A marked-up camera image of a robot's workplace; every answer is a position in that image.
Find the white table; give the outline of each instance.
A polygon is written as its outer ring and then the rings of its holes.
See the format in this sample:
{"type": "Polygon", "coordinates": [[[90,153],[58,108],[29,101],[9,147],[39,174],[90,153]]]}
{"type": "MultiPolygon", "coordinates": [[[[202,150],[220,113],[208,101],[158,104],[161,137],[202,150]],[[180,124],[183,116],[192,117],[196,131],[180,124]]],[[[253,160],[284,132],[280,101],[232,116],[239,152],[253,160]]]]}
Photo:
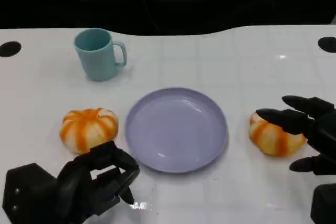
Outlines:
{"type": "MultiPolygon", "coordinates": [[[[69,110],[112,109],[120,120],[117,146],[127,150],[123,127],[131,106],[150,91],[179,86],[204,92],[223,109],[230,132],[226,154],[187,175],[141,166],[131,188],[142,209],[121,202],[87,223],[312,223],[314,188],[336,177],[289,171],[292,161],[316,154],[309,146],[288,159],[266,157],[248,138],[248,117],[258,108],[285,108],[285,94],[336,102],[336,55],[317,45],[336,35],[336,26],[242,27],[176,37],[113,33],[126,44],[129,63],[106,82],[85,77],[72,46],[81,30],[0,30],[0,44],[22,44],[19,54],[0,58],[1,190],[8,169],[36,162],[57,176],[73,158],[58,137],[69,110]]],[[[9,223],[2,210],[0,223],[9,223]]]]}

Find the orange and white pumpkin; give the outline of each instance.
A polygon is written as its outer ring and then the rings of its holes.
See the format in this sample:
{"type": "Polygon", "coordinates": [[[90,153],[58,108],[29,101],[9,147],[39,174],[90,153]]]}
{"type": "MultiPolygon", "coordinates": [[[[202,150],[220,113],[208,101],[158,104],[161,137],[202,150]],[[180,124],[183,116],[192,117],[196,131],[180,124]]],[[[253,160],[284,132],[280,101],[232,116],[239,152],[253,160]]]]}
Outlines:
{"type": "Polygon", "coordinates": [[[292,135],[271,124],[257,113],[250,117],[249,137],[259,149],[270,156],[289,156],[306,143],[303,134],[292,135]]]}
{"type": "Polygon", "coordinates": [[[98,108],[70,111],[63,119],[59,136],[69,150],[81,154],[113,140],[117,133],[117,116],[110,110],[98,108]]]}

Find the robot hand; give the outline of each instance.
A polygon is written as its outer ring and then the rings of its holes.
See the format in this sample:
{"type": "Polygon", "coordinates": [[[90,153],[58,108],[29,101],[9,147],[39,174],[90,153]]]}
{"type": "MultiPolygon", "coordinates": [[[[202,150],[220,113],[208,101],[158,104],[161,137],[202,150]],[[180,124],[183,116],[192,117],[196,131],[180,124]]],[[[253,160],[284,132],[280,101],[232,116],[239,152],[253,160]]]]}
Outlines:
{"type": "MultiPolygon", "coordinates": [[[[319,98],[287,95],[282,100],[295,110],[260,109],[257,114],[291,134],[303,133],[308,144],[320,155],[292,163],[290,170],[314,172],[315,175],[336,174],[336,110],[334,105],[319,98]]],[[[336,223],[336,184],[315,188],[310,217],[315,224],[336,223]]]]}
{"type": "Polygon", "coordinates": [[[82,224],[120,198],[133,204],[129,186],[139,172],[136,161],[109,141],[68,162],[57,178],[37,164],[9,170],[3,208],[13,224],[82,224]],[[92,170],[112,165],[115,168],[91,177],[92,170]]]}
{"type": "Polygon", "coordinates": [[[291,134],[303,133],[308,144],[320,155],[306,157],[290,165],[295,172],[314,172],[316,175],[336,174],[336,110],[334,105],[317,97],[294,95],[282,97],[289,106],[298,110],[260,109],[257,114],[269,123],[282,127],[291,134]]]}

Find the plate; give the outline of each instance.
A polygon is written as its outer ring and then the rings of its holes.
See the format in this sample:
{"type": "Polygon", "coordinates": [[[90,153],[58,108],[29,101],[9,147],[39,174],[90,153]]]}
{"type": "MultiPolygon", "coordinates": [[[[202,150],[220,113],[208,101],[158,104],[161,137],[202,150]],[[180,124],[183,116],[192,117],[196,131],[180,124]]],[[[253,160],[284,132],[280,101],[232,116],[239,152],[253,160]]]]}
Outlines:
{"type": "Polygon", "coordinates": [[[169,88],[134,105],[126,119],[125,138],[142,164],[161,172],[186,173],[224,151],[228,126],[220,107],[206,95],[169,88]]]}

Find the mug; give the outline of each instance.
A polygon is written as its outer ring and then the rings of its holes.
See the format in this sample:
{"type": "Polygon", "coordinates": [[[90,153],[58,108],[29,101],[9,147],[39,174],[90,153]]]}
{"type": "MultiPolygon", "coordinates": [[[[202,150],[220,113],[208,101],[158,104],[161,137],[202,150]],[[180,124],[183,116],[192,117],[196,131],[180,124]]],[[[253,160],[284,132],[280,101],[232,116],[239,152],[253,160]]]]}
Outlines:
{"type": "Polygon", "coordinates": [[[75,37],[75,49],[87,76],[93,81],[114,77],[127,63],[124,43],[113,41],[111,34],[101,28],[90,28],[75,37]],[[116,62],[113,45],[121,47],[123,62],[116,62]]]}

